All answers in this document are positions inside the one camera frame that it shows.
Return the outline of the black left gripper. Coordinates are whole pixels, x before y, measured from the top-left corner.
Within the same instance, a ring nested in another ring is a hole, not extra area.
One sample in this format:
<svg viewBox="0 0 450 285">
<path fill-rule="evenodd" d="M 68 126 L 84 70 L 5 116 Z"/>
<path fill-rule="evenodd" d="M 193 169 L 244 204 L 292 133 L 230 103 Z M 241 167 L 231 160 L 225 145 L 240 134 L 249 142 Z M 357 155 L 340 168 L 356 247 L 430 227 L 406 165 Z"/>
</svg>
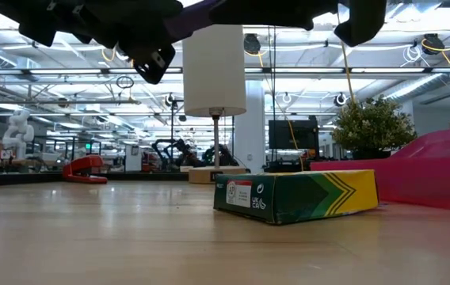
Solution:
<svg viewBox="0 0 450 285">
<path fill-rule="evenodd" d="M 211 11 L 218 3 L 203 0 L 181 11 L 178 0 L 0 0 L 0 14 L 47 47 L 57 32 L 66 32 L 84 44 L 115 48 L 156 85 L 175 56 L 170 37 L 183 40 L 214 25 Z"/>
</svg>

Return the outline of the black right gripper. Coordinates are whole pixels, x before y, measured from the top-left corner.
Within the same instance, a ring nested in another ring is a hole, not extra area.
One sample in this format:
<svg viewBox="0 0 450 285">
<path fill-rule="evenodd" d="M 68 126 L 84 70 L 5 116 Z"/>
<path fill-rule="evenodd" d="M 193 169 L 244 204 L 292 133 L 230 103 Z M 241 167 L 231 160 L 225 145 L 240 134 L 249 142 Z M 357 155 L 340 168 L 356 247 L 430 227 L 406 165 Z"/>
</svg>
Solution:
<svg viewBox="0 0 450 285">
<path fill-rule="evenodd" d="M 350 47 L 373 39 L 384 25 L 387 0 L 219 0 L 209 12 L 221 25 L 271 25 L 312 30 L 313 19 L 336 14 L 342 5 L 349 19 L 334 34 Z"/>
</svg>

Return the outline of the yellow green crayon box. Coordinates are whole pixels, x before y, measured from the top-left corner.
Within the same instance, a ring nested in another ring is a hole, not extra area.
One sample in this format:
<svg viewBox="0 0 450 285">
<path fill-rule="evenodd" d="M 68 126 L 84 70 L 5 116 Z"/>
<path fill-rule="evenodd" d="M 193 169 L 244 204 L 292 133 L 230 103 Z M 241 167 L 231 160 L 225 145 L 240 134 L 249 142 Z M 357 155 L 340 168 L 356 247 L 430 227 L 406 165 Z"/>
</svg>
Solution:
<svg viewBox="0 0 450 285">
<path fill-rule="evenodd" d="M 220 174 L 213 207 L 274 225 L 307 222 L 377 208 L 372 170 Z"/>
</svg>

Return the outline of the pink plastic pencil case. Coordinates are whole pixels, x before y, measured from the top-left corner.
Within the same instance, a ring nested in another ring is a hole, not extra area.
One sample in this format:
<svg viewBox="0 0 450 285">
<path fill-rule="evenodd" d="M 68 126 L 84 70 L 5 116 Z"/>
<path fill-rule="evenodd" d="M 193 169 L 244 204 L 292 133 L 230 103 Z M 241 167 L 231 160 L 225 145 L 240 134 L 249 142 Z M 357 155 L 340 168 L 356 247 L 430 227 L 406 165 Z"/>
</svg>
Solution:
<svg viewBox="0 0 450 285">
<path fill-rule="evenodd" d="M 311 169 L 372 169 L 382 201 L 450 210 L 450 129 L 423 135 L 389 158 L 314 162 Z"/>
</svg>

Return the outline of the white lamp wooden base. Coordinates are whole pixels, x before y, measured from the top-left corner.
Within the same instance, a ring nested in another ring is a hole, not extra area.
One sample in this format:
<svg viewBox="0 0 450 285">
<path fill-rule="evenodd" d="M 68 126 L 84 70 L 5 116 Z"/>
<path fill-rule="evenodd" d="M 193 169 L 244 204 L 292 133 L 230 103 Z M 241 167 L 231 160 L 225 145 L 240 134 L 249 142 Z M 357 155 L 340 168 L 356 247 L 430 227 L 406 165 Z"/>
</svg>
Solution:
<svg viewBox="0 0 450 285">
<path fill-rule="evenodd" d="M 241 166 L 219 162 L 219 120 L 246 112 L 242 26 L 213 25 L 182 41 L 184 110 L 213 120 L 215 162 L 189 170 L 189 183 L 213 184 L 220 174 L 243 174 Z"/>
</svg>

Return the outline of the black monitor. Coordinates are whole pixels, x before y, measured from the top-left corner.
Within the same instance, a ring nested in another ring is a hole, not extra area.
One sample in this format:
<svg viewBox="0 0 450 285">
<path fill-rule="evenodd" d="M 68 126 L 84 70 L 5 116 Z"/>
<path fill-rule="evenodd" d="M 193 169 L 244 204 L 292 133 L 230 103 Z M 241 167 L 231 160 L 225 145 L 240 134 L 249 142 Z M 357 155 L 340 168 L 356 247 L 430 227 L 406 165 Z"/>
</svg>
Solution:
<svg viewBox="0 0 450 285">
<path fill-rule="evenodd" d="M 306 120 L 270 120 L 270 150 L 316 150 L 318 141 L 318 121 L 316 116 Z"/>
</svg>

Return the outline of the small potted green plant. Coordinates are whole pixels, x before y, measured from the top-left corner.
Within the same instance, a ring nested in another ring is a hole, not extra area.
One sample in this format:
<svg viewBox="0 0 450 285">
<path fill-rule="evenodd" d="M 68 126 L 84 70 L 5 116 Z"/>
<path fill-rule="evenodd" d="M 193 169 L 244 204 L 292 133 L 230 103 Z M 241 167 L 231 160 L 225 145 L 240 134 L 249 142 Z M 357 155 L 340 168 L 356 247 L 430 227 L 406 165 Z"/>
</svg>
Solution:
<svg viewBox="0 0 450 285">
<path fill-rule="evenodd" d="M 387 158 L 417 138 L 411 115 L 383 97 L 348 101 L 335 125 L 333 140 L 355 160 Z"/>
</svg>

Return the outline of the red stapler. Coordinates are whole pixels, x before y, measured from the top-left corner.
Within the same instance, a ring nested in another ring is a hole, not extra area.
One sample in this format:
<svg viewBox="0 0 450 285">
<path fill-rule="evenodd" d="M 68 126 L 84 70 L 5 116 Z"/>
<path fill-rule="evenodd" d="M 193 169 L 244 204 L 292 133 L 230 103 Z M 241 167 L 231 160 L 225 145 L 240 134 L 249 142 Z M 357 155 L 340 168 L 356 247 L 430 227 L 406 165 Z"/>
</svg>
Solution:
<svg viewBox="0 0 450 285">
<path fill-rule="evenodd" d="M 108 182 L 106 177 L 93 175 L 93 171 L 100 170 L 104 164 L 103 158 L 96 154 L 77 158 L 63 167 L 63 179 L 83 184 L 106 184 Z"/>
</svg>

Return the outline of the white humanoid robot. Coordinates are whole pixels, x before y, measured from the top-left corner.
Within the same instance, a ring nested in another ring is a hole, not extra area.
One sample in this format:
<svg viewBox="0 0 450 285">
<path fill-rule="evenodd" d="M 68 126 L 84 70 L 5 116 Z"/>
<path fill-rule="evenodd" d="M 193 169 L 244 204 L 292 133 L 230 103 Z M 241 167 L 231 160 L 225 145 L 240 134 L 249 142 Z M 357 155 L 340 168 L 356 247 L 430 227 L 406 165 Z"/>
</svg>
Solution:
<svg viewBox="0 0 450 285">
<path fill-rule="evenodd" d="M 9 125 L 2 137 L 3 149 L 14 150 L 15 158 L 18 160 L 26 158 L 27 143 L 34 139 L 34 128 L 28 124 L 29 117 L 29 111 L 15 111 L 8 119 Z"/>
</svg>

